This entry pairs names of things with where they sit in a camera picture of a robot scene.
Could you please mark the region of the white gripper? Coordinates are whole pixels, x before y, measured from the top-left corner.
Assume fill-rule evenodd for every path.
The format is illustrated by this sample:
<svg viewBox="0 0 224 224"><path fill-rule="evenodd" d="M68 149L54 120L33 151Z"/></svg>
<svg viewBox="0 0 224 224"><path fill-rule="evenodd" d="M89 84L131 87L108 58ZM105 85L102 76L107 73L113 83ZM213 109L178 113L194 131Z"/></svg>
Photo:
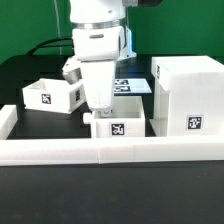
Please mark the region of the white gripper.
<svg viewBox="0 0 224 224"><path fill-rule="evenodd" d="M81 75L87 105L100 111L104 118L112 116L116 62L113 60L82 62Z"/></svg>

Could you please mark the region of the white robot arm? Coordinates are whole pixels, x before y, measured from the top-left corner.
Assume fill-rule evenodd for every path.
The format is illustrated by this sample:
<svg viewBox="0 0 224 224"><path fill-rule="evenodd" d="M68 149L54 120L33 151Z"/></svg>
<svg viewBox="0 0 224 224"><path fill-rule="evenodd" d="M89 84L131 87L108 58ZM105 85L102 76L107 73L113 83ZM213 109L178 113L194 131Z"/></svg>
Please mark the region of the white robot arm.
<svg viewBox="0 0 224 224"><path fill-rule="evenodd" d="M113 110L118 61L136 56L126 22L128 7L156 7L163 0L70 0L76 60L87 105L108 117Z"/></svg>

